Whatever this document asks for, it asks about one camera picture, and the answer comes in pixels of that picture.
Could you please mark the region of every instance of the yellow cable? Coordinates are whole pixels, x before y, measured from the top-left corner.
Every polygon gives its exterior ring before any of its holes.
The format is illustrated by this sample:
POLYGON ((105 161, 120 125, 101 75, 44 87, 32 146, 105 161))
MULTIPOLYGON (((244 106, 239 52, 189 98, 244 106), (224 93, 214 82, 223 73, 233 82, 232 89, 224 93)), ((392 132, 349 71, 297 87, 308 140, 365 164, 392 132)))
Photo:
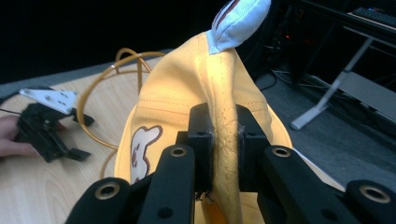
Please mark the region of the yellow cable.
POLYGON ((118 75, 123 75, 123 74, 130 74, 130 73, 134 73, 136 72, 138 74, 138 92, 140 92, 141 89, 141 80, 142 80, 142 73, 143 72, 151 72, 151 68, 149 67, 149 65, 146 63, 146 61, 143 59, 145 57, 162 57, 164 56, 165 53, 159 52, 159 51, 149 51, 149 52, 143 52, 143 53, 136 53, 135 51, 131 50, 131 49, 120 49, 119 52, 117 53, 116 56, 116 61, 114 64, 112 64, 111 66, 109 66, 100 76, 98 76, 93 83, 87 88, 87 90, 85 90, 79 100, 78 100, 78 105, 77 105, 77 119, 78 119, 78 123, 81 126, 82 130, 84 130, 84 132, 93 140, 95 140, 96 142, 98 142, 99 144, 105 146, 105 147, 110 147, 112 149, 114 149, 114 151, 112 151, 110 153, 110 155, 107 156, 106 161, 104 162, 102 169, 101 169, 101 173, 100 173, 100 178, 102 179, 105 176, 105 170, 107 167, 107 164, 110 162, 111 158, 117 153, 117 150, 119 148, 119 146, 115 146, 112 145, 102 139, 100 139, 99 137, 97 137, 95 134, 93 134, 88 127, 85 125, 85 120, 84 120, 84 109, 85 109, 85 104, 89 98, 89 96, 91 95, 93 89, 103 80, 110 78, 110 77, 114 77, 114 76, 118 76, 118 75), (130 53, 131 56, 125 57, 123 59, 121 59, 120 57, 122 56, 122 54, 124 53, 130 53), (128 71, 120 71, 120 68, 133 61, 133 60, 137 60, 137 70, 128 70, 128 71), (145 66, 145 68, 147 69, 147 71, 143 71, 142 70, 142 65, 145 66), (116 74, 111 75, 110 73, 112 71, 116 71, 116 74))

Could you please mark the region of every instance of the yellow fabric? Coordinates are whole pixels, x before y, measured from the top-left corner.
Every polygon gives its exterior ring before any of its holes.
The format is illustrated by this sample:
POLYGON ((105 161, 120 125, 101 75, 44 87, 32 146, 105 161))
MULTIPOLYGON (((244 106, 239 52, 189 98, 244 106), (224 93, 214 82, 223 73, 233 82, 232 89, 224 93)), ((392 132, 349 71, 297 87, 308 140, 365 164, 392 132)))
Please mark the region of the yellow fabric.
POLYGON ((235 104, 251 111, 272 145, 291 147, 291 141, 236 51, 209 55, 205 33, 167 54, 150 73, 125 125, 115 176, 134 183, 154 172, 162 150, 175 143, 178 131, 187 131, 190 109, 201 103, 209 105, 215 135, 214 202, 203 205, 206 221, 242 223, 235 104))

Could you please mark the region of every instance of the table surface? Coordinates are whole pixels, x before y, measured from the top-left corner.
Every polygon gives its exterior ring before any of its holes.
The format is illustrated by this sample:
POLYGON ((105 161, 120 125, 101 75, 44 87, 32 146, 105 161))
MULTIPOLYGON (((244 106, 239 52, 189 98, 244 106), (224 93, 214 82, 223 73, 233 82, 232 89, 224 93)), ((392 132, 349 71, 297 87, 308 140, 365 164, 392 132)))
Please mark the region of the table surface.
MULTIPOLYGON (((153 67, 158 59, 148 61, 153 67)), ((98 76, 92 75, 53 86, 55 90, 83 93, 98 76)), ((127 117, 137 101, 135 74, 115 76, 101 82, 92 92, 85 114, 95 123, 90 130, 107 142, 117 145, 127 117)), ((16 96, 2 108, 19 111, 33 101, 16 96)), ((0 117, 7 113, 0 111, 0 117)), ((0 223, 64 223, 83 192, 99 179, 100 170, 113 149, 93 141, 71 118, 61 120, 67 131, 59 133, 64 143, 91 153, 85 161, 59 159, 46 163, 43 158, 8 157, 0 159, 0 223)), ((106 176, 113 175, 115 157, 106 168, 106 176)), ((310 167, 326 183, 342 189, 315 165, 310 167)), ((263 223, 254 193, 241 193, 246 223, 263 223)), ((195 223, 202 223, 200 205, 196 204, 195 223)))

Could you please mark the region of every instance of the cartoon bear print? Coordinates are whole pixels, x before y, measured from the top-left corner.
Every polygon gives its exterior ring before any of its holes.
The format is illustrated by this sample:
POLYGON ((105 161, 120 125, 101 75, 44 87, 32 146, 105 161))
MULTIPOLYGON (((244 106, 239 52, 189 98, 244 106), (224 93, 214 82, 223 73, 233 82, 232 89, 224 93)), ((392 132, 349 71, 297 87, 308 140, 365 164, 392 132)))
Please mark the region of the cartoon bear print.
POLYGON ((148 146, 163 134, 161 126, 140 127, 134 133, 131 144, 131 181, 136 183, 149 174, 149 160, 146 157, 148 146))

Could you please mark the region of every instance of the screw hole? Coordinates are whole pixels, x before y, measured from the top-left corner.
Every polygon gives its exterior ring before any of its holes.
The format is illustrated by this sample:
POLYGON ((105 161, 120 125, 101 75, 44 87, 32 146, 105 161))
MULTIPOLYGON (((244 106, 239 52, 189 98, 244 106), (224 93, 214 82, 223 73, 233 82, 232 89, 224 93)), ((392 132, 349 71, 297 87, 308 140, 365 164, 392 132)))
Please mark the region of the screw hole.
POLYGON ((337 221, 338 220, 338 216, 337 214, 334 213, 334 211, 329 210, 329 209, 322 209, 320 210, 320 213, 328 220, 330 221, 337 221))
POLYGON ((163 207, 158 210, 158 217, 162 219, 167 219, 173 215, 173 210, 168 207, 163 207))
POLYGON ((114 197, 119 191, 120 185, 118 183, 107 182, 96 190, 95 197, 99 200, 107 200, 114 197))
POLYGON ((364 195, 364 197, 370 199, 371 201, 377 203, 390 203, 389 195, 381 189, 363 185, 359 188, 359 190, 361 191, 361 194, 364 195))
POLYGON ((183 148, 175 148, 171 151, 171 155, 174 157, 182 157, 186 155, 187 151, 183 148))
POLYGON ((274 148, 273 153, 275 155, 277 155, 278 157, 289 157, 290 156, 290 152, 284 148, 274 148))

